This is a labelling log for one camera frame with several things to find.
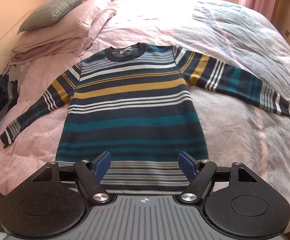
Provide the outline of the striped knit sweater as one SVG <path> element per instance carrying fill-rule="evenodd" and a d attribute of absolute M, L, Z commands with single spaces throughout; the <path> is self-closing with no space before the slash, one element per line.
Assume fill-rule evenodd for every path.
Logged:
<path fill-rule="evenodd" d="M 106 48 L 60 74 L 42 97 L 1 134 L 5 146 L 38 118 L 68 105 L 56 151 L 61 165 L 104 151 L 112 193 L 180 193 L 187 186 L 180 152 L 208 157 L 191 86 L 289 116 L 289 103 L 255 75 L 179 45 Z"/>

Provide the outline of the pink grey bed duvet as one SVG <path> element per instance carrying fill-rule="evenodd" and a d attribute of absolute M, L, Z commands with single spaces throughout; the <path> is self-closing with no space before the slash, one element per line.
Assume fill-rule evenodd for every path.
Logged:
<path fill-rule="evenodd" d="M 180 151 L 241 161 L 290 204 L 290 47 L 261 14 L 213 0 L 118 0 L 82 56 L 11 63 L 0 194 L 48 161 L 103 151 L 111 193 L 178 193 Z"/>

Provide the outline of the lower pink pillow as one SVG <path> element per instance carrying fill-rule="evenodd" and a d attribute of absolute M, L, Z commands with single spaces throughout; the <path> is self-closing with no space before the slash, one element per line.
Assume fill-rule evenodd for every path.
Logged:
<path fill-rule="evenodd" d="M 55 54 L 74 54 L 78 57 L 83 55 L 91 47 L 94 39 L 94 37 L 65 39 L 37 46 L 24 52 L 17 52 L 13 49 L 8 65 L 24 64 L 40 57 Z"/>

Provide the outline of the grey checked pillow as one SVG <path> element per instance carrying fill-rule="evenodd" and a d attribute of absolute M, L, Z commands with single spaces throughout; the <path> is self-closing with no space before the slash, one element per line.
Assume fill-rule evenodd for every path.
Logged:
<path fill-rule="evenodd" d="M 34 9 L 20 25 L 18 33 L 52 25 L 85 0 L 49 0 Z"/>

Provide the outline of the pink pillow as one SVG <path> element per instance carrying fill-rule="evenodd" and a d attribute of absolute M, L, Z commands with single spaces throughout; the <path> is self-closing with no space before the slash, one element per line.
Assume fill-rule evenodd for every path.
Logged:
<path fill-rule="evenodd" d="M 94 37 L 65 39 L 37 46 L 24 52 L 17 52 L 13 49 L 8 65 L 24 64 L 40 57 L 55 54 L 74 54 L 78 57 L 83 55 L 91 47 L 94 39 Z"/>
<path fill-rule="evenodd" d="M 14 53 L 25 53 L 33 48 L 51 42 L 69 38 L 85 38 L 88 36 L 92 23 L 115 0 L 88 0 L 68 12 L 61 20 L 52 25 L 34 30 L 24 31 L 15 43 Z"/>

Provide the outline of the small brass wall plate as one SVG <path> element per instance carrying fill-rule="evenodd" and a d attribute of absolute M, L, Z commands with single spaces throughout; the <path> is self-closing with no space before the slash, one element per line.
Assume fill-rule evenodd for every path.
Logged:
<path fill-rule="evenodd" d="M 289 31 L 286 30 L 286 32 L 285 32 L 285 36 L 286 36 L 286 37 L 289 37 L 289 35 L 290 35 Z"/>

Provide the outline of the upper pink pillow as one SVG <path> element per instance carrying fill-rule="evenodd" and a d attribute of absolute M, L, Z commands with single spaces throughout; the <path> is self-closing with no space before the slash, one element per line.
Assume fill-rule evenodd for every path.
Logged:
<path fill-rule="evenodd" d="M 24 31 L 15 43 L 14 53 L 25 53 L 33 48 L 51 42 L 69 38 L 85 38 L 88 36 L 92 23 L 115 0 L 88 0 L 68 12 L 61 20 L 52 25 L 34 30 Z"/>

